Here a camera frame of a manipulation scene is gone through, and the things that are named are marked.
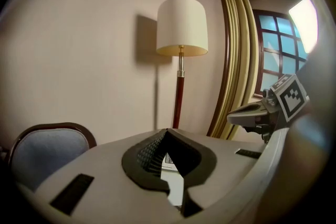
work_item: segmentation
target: wooden window trim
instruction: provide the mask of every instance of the wooden window trim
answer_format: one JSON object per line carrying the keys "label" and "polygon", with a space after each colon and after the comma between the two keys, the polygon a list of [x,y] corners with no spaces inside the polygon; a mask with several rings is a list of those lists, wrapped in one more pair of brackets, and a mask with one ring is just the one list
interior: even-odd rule
{"label": "wooden window trim", "polygon": [[[296,71],[299,70],[299,61],[306,62],[307,60],[299,57],[299,48],[298,48],[298,41],[302,41],[301,38],[298,38],[295,34],[295,29],[294,29],[294,24],[292,19],[289,17],[289,15],[278,13],[278,12],[270,12],[268,10],[261,10],[261,9],[253,9],[253,14],[257,26],[257,35],[258,35],[258,40],[259,40],[259,66],[258,66],[258,77],[257,77],[257,83],[256,83],[256,88],[255,88],[255,93],[253,97],[255,98],[262,98],[263,93],[261,91],[261,84],[262,84],[262,75],[263,73],[267,74],[272,74],[275,76],[278,76],[278,78],[281,78],[284,74],[282,73],[282,63],[283,63],[283,56],[295,59],[296,61]],[[259,15],[265,15],[265,16],[272,16],[276,25],[276,31],[274,30],[269,30],[269,29],[262,29],[261,28],[261,23],[259,20]],[[289,35],[286,33],[282,33],[279,31],[279,26],[276,18],[283,18],[287,19],[290,21],[290,26],[293,35]],[[274,50],[274,49],[269,49],[269,48],[264,48],[264,41],[263,41],[263,32],[264,33],[271,33],[271,34],[276,34],[278,36],[278,43],[279,43],[279,50]],[[294,40],[294,45],[295,45],[295,54],[292,55],[287,52],[282,51],[282,43],[281,43],[281,36],[286,36],[290,37]],[[271,70],[266,70],[264,69],[264,52],[271,52],[279,55],[279,72],[271,71]]]}

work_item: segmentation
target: glass pane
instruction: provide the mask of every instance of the glass pane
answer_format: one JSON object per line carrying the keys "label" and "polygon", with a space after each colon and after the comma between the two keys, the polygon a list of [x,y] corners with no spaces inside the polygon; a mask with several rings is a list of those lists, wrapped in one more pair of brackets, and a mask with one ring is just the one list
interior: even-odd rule
{"label": "glass pane", "polygon": [[264,52],[264,69],[279,72],[280,58],[278,54]]}
{"label": "glass pane", "polygon": [[304,47],[301,41],[298,41],[298,50],[299,50],[299,57],[307,59],[307,53],[304,51]]}
{"label": "glass pane", "polygon": [[282,73],[295,74],[296,72],[296,60],[290,57],[282,57]]}
{"label": "glass pane", "polygon": [[263,91],[264,89],[268,89],[278,81],[278,76],[275,75],[271,75],[271,74],[267,74],[267,73],[263,73],[263,80],[261,82],[261,91]]}
{"label": "glass pane", "polygon": [[263,32],[262,42],[264,43],[264,48],[279,50],[279,40],[277,34]]}
{"label": "glass pane", "polygon": [[259,15],[259,19],[262,29],[268,29],[273,31],[277,30],[274,18],[272,16]]}
{"label": "glass pane", "polygon": [[299,69],[301,69],[301,67],[303,67],[305,65],[305,63],[304,62],[302,62],[302,61],[299,61]]}
{"label": "glass pane", "polygon": [[277,21],[281,33],[293,35],[289,20],[277,17]]}
{"label": "glass pane", "polygon": [[290,37],[281,36],[282,51],[288,54],[295,55],[294,39]]}
{"label": "glass pane", "polygon": [[299,30],[296,28],[295,25],[294,25],[294,31],[295,31],[295,35],[296,35],[297,37],[300,37]]}

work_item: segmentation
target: beige wall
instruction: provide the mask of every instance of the beige wall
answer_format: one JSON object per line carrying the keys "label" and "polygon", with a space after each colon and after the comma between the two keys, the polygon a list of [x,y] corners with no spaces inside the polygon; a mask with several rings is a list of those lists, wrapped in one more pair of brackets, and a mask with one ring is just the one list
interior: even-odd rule
{"label": "beige wall", "polygon": [[0,143],[76,122],[98,144],[171,126],[176,59],[155,53],[165,0],[12,0],[0,25]]}
{"label": "beige wall", "polygon": [[170,203],[175,206],[180,206],[183,199],[183,177],[178,171],[162,169],[161,179],[168,182],[170,192],[167,198]]}
{"label": "beige wall", "polygon": [[205,8],[208,53],[185,58],[180,128],[206,135],[218,101],[224,66],[224,16],[221,0],[198,0]]}
{"label": "beige wall", "polygon": [[252,9],[269,10],[288,14],[288,11],[300,0],[250,0]]}
{"label": "beige wall", "polygon": [[264,144],[264,141],[261,138],[261,134],[246,132],[243,127],[239,127],[235,136],[233,137],[234,141],[242,141],[242,142],[252,142],[258,144]]}

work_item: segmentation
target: beige curtain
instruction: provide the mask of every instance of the beige curtain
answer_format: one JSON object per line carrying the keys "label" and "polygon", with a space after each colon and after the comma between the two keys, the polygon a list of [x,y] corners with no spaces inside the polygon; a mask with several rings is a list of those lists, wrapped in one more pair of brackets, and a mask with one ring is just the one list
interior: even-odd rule
{"label": "beige curtain", "polygon": [[253,96],[258,73],[258,36],[249,0],[222,0],[228,24],[227,53],[221,92],[208,135],[232,139],[238,126],[226,121],[231,110],[247,104]]}

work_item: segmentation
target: white lampshade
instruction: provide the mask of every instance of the white lampshade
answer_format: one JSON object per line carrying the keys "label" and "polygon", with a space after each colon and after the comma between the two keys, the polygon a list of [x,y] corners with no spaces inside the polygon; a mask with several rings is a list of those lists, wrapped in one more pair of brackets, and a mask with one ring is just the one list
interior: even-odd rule
{"label": "white lampshade", "polygon": [[198,56],[208,52],[204,7],[196,0],[167,0],[159,8],[156,51],[162,55]]}

